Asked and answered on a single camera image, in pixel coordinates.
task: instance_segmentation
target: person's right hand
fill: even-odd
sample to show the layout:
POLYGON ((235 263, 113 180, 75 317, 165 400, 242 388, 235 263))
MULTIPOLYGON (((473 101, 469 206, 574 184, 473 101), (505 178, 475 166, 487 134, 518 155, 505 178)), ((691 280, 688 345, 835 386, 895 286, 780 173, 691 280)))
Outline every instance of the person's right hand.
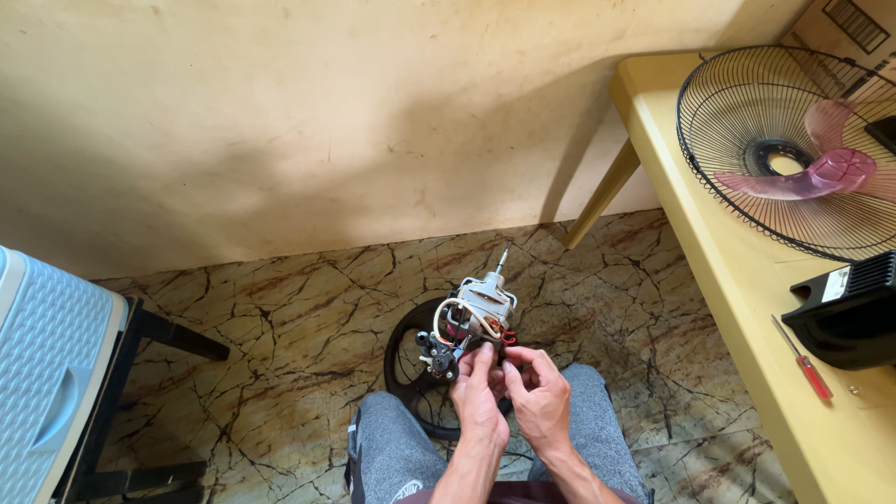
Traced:
POLYGON ((508 346, 504 353, 506 395, 513 401, 522 436, 542 458, 571 447, 569 382, 543 350, 508 346), (520 374, 516 369, 520 365, 530 367, 520 374))

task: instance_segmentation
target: beige wall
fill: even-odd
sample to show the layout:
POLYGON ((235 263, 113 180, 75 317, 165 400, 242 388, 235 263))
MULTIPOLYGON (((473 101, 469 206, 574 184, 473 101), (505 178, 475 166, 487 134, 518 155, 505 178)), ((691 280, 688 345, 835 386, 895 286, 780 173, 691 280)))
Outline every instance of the beige wall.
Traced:
POLYGON ((624 56, 806 4, 6 0, 0 243, 95 278, 573 219, 624 56))

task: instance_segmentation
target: black fan guard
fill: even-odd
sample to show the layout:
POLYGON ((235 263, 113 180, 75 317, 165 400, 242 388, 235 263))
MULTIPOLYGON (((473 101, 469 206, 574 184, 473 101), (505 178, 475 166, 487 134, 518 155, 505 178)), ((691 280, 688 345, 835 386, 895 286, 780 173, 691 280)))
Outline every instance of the black fan guard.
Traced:
MULTIPOLYGON (((749 124, 749 117, 724 116, 717 113, 713 120, 718 122, 713 124, 715 127, 711 130, 713 138, 703 140, 710 147, 716 148, 712 151, 712 155, 722 152, 720 155, 722 158, 730 156, 729 166, 720 166, 716 164, 721 161, 720 159, 707 157, 706 153, 702 152, 705 147, 700 146, 697 152, 694 151, 694 121, 698 109, 709 100, 717 100, 720 93, 735 88, 740 99, 750 97, 751 93, 753 98, 756 98, 759 95, 756 94, 755 87, 764 86, 762 88, 764 99, 777 96, 785 102, 794 103, 794 108, 791 110, 763 112, 761 120, 765 123, 761 127, 779 127, 777 135, 766 135, 765 138, 783 141, 779 142, 780 150, 789 150, 792 157, 797 158, 806 167, 808 162, 819 155, 803 127, 806 109, 816 101, 839 99, 845 93, 849 94, 861 85, 869 83, 872 84, 872 91, 863 91, 857 100, 870 102, 871 105, 882 103, 884 105, 879 107, 883 109, 874 109, 870 105, 857 107, 844 128, 844 144, 874 158, 879 166, 875 174, 878 183, 892 187, 892 193, 896 194, 896 156, 864 134, 864 126, 870 121, 896 115, 896 84, 872 70, 857 65, 851 59, 839 58, 820 51, 786 46, 753 46, 725 51, 709 59, 704 58, 703 63, 688 75, 678 93, 676 106, 678 142, 694 175, 713 197, 724 201, 744 222, 748 222, 750 227, 756 228, 762 234, 813 256, 848 263, 875 256, 896 248, 896 204, 859 193, 834 193, 808 200, 770 200, 739 193, 714 180, 711 172, 725 168, 752 175, 778 174, 757 173, 756 166, 746 166, 747 150, 751 147, 756 149, 756 145, 762 140, 760 136, 749 135, 755 134, 756 126, 749 124), (809 63, 819 65, 817 68, 821 68, 820 64, 824 64, 829 73, 815 71, 813 78, 810 78, 800 67, 801 64, 809 63), (853 81, 856 81, 856 84, 848 89, 841 89, 837 81, 831 78, 832 74, 840 79, 840 85, 853 81), (733 79, 744 76, 758 77, 758 80, 732 82, 733 79), (794 81, 802 83, 804 87, 795 85, 794 81), (704 89, 697 90, 697 83, 704 89), (714 91, 706 91, 707 83, 716 86, 710 87, 714 91), (779 94, 767 94, 768 89, 775 90, 779 94), (733 133, 744 137, 738 139, 737 135, 732 136, 733 133), (742 143, 733 148, 733 141, 737 140, 742 143), (889 167, 882 169, 882 161, 890 163, 889 167)), ((710 110, 707 109, 703 113, 709 115, 710 110)))

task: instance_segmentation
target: marble tile floor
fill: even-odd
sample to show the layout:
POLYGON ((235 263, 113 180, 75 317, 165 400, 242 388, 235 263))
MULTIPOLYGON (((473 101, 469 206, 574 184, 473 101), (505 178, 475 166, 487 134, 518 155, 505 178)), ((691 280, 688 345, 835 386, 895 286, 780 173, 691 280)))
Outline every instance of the marble tile floor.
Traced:
MULTIPOLYGON (((600 371, 657 502, 795 502, 664 213, 603 217, 565 250, 570 225, 100 281, 232 348, 212 363, 144 341, 101 469, 204 459, 208 504, 349 502, 346 427, 385 388, 393 328, 494 268, 511 240, 517 335, 561 367, 600 371)), ((399 364, 413 377, 406 342, 399 364)), ((456 424, 443 395, 427 399, 421 414, 456 424)), ((516 430, 507 449, 500 478, 525 478, 531 450, 516 430)))

